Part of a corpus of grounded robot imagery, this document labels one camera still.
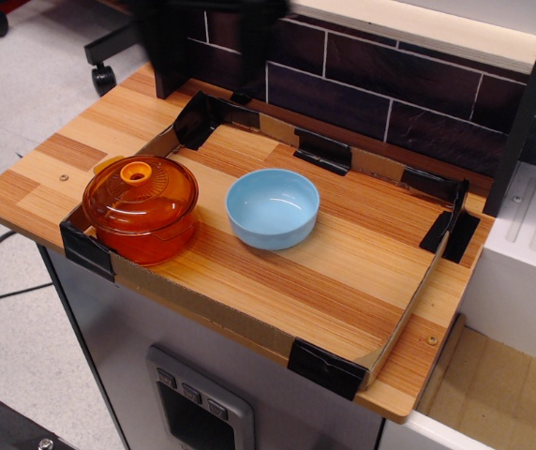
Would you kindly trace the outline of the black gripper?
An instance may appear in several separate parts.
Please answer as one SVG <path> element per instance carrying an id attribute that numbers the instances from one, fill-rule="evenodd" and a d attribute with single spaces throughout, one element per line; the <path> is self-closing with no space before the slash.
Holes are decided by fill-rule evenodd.
<path id="1" fill-rule="evenodd" d="M 264 61 L 275 23 L 287 1 L 131 1 L 152 61 L 185 61 L 189 38 L 225 44 L 246 61 Z"/>

